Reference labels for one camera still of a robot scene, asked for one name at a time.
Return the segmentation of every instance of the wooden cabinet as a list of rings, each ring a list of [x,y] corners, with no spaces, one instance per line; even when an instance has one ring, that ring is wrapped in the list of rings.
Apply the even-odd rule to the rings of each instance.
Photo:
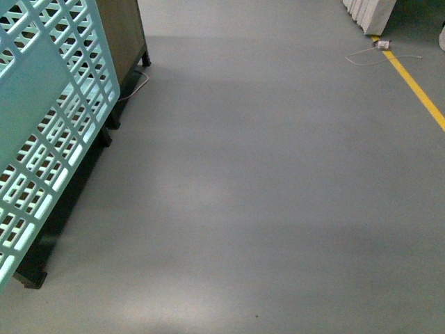
[[[147,42],[137,0],[97,0],[121,90],[143,57],[149,66]]]

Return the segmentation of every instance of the white fabric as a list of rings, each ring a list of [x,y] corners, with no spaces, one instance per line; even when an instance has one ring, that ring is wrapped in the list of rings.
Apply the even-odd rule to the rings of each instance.
[[[442,30],[441,34],[439,35],[439,45],[442,48],[442,50],[445,51],[445,27],[444,30]]]

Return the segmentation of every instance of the cart leg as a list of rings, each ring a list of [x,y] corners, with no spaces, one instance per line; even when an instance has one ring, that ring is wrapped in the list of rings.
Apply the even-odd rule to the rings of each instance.
[[[20,265],[13,277],[20,281],[26,289],[40,289],[48,273],[30,264]]]

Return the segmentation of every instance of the black rubber foot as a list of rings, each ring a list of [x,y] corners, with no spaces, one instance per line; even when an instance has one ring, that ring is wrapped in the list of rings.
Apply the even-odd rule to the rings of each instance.
[[[148,51],[146,51],[142,55],[142,66],[143,67],[149,67],[151,64],[152,64],[152,61],[150,60],[150,57],[148,55]]]

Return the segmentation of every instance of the power cord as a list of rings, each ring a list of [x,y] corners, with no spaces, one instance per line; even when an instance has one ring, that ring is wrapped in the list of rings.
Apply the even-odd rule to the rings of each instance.
[[[125,101],[125,100],[129,99],[130,97],[134,96],[143,86],[145,86],[147,84],[148,81],[150,81],[150,77],[148,75],[146,75],[145,73],[142,73],[137,70],[134,70],[134,72],[139,73],[140,75],[143,75],[146,78],[145,81],[142,82],[141,85],[139,85],[139,87],[137,87],[137,89],[135,89],[132,92],[132,94],[128,95],[127,97],[123,97],[122,99],[119,99],[118,102]]]
[[[375,63],[356,63],[356,62],[354,62],[353,60],[350,59],[351,56],[356,56],[358,54],[363,54],[364,52],[368,52],[368,51],[371,51],[371,50],[374,50],[374,49],[379,49],[379,50],[383,50],[383,51],[388,50],[389,49],[389,42],[387,42],[387,43],[385,42],[384,44],[377,43],[377,44],[375,44],[375,47],[372,47],[372,48],[366,49],[366,50],[362,50],[362,51],[358,51],[358,52],[355,52],[354,54],[349,54],[345,58],[346,58],[346,60],[348,62],[350,62],[351,64],[354,64],[354,65],[357,65],[357,66],[378,65],[378,64],[381,64],[381,63],[386,63],[387,61],[392,61],[393,59],[400,59],[400,58],[417,58],[417,59],[422,59],[423,58],[422,56],[414,56],[414,55],[411,55],[411,54],[405,54],[405,55],[402,55],[402,56],[388,58],[388,59],[385,59],[384,61],[377,61]]]

